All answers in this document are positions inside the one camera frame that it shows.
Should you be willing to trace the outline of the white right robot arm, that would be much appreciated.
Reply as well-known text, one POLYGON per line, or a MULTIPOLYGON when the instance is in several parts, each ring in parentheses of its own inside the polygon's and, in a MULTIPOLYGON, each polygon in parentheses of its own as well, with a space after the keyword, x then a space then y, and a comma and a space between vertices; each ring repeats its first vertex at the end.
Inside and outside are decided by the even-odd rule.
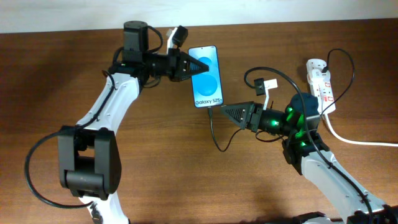
POLYGON ((221 112, 240 129, 284 137, 285 160, 329 200, 344 223, 397 223, 397 207, 377 198, 337 161, 317 133, 318 100, 294 95, 284 111, 248 101, 224 105, 221 112))

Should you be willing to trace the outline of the blue Galaxy smartphone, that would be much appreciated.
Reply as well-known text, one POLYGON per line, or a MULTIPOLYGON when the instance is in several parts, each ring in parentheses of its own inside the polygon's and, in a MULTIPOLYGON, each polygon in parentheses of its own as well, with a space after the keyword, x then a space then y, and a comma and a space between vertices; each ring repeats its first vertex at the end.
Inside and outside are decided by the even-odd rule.
POLYGON ((194 106, 206 108, 222 105, 223 90, 216 46, 190 48, 188 54, 209 67, 208 72, 192 76, 194 106))

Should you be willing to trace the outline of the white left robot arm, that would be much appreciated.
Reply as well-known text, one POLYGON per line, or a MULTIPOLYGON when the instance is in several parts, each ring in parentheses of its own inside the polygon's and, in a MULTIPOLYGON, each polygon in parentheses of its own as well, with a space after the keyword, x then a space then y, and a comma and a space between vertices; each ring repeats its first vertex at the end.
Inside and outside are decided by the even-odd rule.
POLYGON ((169 32, 165 54, 149 48, 150 30, 146 22, 124 23, 123 46, 103 71, 103 91, 89 112, 76 125, 63 126, 58 137, 60 184, 80 199, 94 223, 130 222, 117 194, 122 166, 116 133, 143 88, 155 85, 149 78, 180 82, 209 70, 180 50, 188 36, 185 27, 169 32))

